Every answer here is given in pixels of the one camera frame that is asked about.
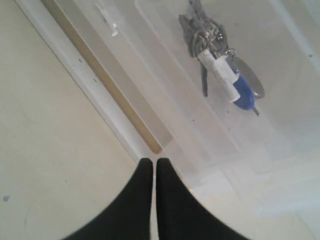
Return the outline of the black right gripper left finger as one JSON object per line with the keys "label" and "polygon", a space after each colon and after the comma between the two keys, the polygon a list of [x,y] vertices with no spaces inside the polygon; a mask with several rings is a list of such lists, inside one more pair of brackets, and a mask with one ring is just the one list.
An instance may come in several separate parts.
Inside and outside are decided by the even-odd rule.
{"label": "black right gripper left finger", "polygon": [[149,240],[153,163],[142,158],[117,197],[66,240]]}

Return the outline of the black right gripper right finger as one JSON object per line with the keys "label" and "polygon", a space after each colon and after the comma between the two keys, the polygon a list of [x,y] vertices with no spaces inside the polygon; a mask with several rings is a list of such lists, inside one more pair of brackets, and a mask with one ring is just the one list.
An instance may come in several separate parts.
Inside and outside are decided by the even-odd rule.
{"label": "black right gripper right finger", "polygon": [[160,240],[246,240],[210,213],[188,190],[168,158],[156,162],[156,217]]}

